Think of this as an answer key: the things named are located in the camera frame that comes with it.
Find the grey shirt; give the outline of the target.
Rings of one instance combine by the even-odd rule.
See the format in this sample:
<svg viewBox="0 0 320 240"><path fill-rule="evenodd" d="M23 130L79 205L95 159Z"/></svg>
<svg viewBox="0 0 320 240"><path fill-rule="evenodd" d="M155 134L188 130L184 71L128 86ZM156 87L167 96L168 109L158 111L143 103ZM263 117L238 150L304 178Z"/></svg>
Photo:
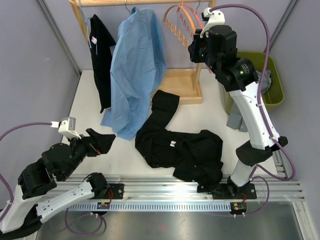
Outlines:
<svg viewBox="0 0 320 240"><path fill-rule="evenodd" d="M249 133L250 137L258 137L267 132L266 127L270 118L266 112L262 94L271 86L270 74L270 70L257 71L254 74L257 77L257 82L254 81L247 85L245 91L234 90L230 92L233 105L226 122L227 127Z"/></svg>

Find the black long-sleeve shirt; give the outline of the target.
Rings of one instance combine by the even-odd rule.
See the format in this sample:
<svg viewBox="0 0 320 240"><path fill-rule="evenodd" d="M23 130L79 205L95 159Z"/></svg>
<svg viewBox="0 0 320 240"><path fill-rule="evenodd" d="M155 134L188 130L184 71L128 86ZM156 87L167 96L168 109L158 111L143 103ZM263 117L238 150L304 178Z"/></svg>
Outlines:
<svg viewBox="0 0 320 240"><path fill-rule="evenodd" d="M135 148L151 168L174 168L173 176L197 182L197 192L213 192L223 178L223 140L209 130L198 133L169 131L180 97L158 90L151 115L137 131Z"/></svg>

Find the orange wooden hanger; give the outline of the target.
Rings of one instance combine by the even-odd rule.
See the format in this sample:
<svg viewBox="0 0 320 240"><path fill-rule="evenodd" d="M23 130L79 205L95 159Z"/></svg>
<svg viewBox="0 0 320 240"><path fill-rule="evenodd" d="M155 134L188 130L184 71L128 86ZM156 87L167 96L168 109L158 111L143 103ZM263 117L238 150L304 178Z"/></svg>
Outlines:
<svg viewBox="0 0 320 240"><path fill-rule="evenodd" d="M187 49L190 45L190 41L192 40L193 37L190 37L188 32L186 31L185 26L182 23L182 20L180 18L180 13L177 13L177 15L179 16L179 19L181 20L181 25L182 27L185 29L185 33L187 34L187 36L184 35L183 31L181 31L181 29L174 24L172 21L170 21L168 15L170 12L172 12L173 10L176 10L177 12L177 8L183 8L181 6L181 2L180 3L175 3L173 5L171 5L164 13L163 15L163 19L162 19L162 23L165 27L167 27L171 33L173 33L173 35L179 40L179 42L182 44L182 46Z"/></svg>

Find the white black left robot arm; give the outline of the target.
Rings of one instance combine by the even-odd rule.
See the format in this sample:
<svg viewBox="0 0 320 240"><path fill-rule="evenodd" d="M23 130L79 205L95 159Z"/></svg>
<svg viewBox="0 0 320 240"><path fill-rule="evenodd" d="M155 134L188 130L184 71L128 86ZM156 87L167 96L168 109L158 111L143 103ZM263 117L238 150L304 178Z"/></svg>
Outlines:
<svg viewBox="0 0 320 240"><path fill-rule="evenodd" d="M115 134L100 134L91 128L87 136L74 130L59 130L68 144L57 143L29 164L20 174L14 193L0 213L0 238L15 240L37 232L60 211L86 199L103 199L109 184L100 172L90 173L77 187L50 200L43 198L66 181L86 157L107 154Z"/></svg>

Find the light blue shirt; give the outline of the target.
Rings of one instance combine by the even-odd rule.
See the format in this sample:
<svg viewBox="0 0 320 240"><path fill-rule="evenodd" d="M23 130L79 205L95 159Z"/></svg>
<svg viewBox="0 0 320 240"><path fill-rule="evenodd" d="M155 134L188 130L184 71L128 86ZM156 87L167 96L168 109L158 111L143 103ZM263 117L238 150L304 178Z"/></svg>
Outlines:
<svg viewBox="0 0 320 240"><path fill-rule="evenodd" d="M133 7L119 28L110 67L111 106L101 125L131 140L147 120L166 72L163 31L153 9Z"/></svg>

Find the pink wavy hanger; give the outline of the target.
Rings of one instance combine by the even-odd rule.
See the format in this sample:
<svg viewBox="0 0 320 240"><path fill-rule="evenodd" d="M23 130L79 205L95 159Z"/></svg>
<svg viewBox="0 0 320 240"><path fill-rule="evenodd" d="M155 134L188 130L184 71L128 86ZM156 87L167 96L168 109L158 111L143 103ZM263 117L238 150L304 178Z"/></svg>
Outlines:
<svg viewBox="0 0 320 240"><path fill-rule="evenodd" d="M180 13L182 25L185 27L185 30L190 37L193 37L197 28L202 29L204 27L204 24L197 13L198 7L200 6L199 4L197 8L194 9L189 3L183 3L182 1L180 4L182 8L178 7L176 10L177 14Z"/></svg>

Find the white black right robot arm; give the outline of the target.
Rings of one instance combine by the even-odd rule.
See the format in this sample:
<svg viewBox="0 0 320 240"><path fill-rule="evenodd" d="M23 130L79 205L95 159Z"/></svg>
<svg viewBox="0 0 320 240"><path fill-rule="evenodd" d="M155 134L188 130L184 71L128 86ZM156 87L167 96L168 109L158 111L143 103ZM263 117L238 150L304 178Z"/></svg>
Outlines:
<svg viewBox="0 0 320 240"><path fill-rule="evenodd" d="M206 64L232 97L248 130L249 140L235 150L238 162L227 180L226 190L232 198L245 192L257 164L288 143L273 128L270 118L261 113L265 110L258 92L262 79L249 59L238 57L236 44L237 34L230 26L214 25L208 30L196 29L188 47L190 60Z"/></svg>

